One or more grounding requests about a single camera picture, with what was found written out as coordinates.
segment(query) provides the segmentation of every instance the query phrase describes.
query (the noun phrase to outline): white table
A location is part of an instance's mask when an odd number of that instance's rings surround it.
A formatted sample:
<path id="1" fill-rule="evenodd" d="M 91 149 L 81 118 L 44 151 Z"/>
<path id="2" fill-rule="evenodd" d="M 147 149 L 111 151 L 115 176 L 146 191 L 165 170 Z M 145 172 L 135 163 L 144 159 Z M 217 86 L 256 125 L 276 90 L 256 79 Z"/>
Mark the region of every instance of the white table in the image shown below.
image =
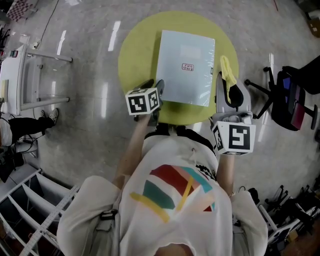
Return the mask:
<path id="1" fill-rule="evenodd" d="M 51 98 L 44 101 L 24 103 L 22 93 L 25 86 L 24 77 L 26 75 L 26 55 L 31 54 L 33 56 L 42 56 L 66 62 L 72 62 L 72 58 L 40 50 L 29 49 L 26 44 L 20 46 L 17 51 L 17 57 L 7 57 L 1 65 L 0 83 L 3 80 L 8 80 L 7 102 L 2 104 L 1 112 L 12 115 L 20 115 L 20 112 L 23 110 L 69 101 L 69 97 L 61 97 Z"/>

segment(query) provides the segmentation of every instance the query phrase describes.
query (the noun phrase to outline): shoulder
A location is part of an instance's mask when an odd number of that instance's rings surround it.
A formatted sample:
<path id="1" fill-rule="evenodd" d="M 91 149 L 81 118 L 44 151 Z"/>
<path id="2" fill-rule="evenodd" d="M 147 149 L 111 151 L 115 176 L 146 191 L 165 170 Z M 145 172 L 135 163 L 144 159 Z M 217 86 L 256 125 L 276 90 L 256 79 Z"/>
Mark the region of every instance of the shoulder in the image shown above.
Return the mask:
<path id="1" fill-rule="evenodd" d="M 57 241 L 65 255 L 82 254 L 87 234 L 94 229 L 92 221 L 113 206 L 120 192 L 103 177 L 91 176 L 85 179 L 59 221 Z"/>

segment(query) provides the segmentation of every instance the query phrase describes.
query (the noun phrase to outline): chair wheel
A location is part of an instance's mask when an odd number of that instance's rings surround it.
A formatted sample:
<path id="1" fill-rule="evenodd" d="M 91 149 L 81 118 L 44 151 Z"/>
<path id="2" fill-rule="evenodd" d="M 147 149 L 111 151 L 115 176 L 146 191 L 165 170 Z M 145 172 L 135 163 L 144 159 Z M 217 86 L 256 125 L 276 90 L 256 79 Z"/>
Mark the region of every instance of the chair wheel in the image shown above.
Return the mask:
<path id="1" fill-rule="evenodd" d="M 250 81 L 249 79 L 246 79 L 246 80 L 244 81 L 244 84 L 245 84 L 246 86 L 249 86 L 250 83 L 251 83 L 251 81 Z"/>

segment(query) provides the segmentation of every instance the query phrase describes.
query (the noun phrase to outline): black pants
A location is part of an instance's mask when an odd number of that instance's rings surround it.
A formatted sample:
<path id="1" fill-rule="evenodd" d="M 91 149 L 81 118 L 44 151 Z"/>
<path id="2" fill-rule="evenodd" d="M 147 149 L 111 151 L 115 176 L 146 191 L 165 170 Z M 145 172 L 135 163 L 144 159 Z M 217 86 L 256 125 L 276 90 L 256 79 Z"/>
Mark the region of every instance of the black pants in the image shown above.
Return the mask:
<path id="1" fill-rule="evenodd" d="M 49 117 L 33 118 L 12 118 L 9 120 L 12 143 L 16 143 L 22 136 L 44 132 L 47 128 L 55 125 Z"/>
<path id="2" fill-rule="evenodd" d="M 149 138 L 151 136 L 154 136 L 154 135 L 170 136 L 168 124 L 167 123 L 159 123 L 158 126 L 156 127 L 155 131 L 148 133 L 145 136 L 145 139 Z M 190 139 L 192 141 L 201 143 L 201 144 L 207 146 L 215 154 L 214 147 L 212 146 L 210 141 L 207 140 L 206 138 L 202 137 L 198 133 L 196 133 L 194 130 L 186 129 L 185 126 L 178 126 L 176 128 L 176 135 L 182 136 L 182 137 L 187 137 L 188 139 Z"/>

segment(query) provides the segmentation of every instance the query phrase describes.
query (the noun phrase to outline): light blue book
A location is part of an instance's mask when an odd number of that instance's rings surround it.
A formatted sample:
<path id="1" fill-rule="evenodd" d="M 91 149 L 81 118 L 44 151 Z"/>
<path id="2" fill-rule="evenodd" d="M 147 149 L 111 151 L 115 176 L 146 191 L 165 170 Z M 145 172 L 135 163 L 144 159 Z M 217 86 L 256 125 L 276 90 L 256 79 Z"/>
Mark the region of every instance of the light blue book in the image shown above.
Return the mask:
<path id="1" fill-rule="evenodd" d="M 163 30 L 156 71 L 156 82 L 165 84 L 162 100 L 208 107 L 214 61 L 214 39 Z"/>

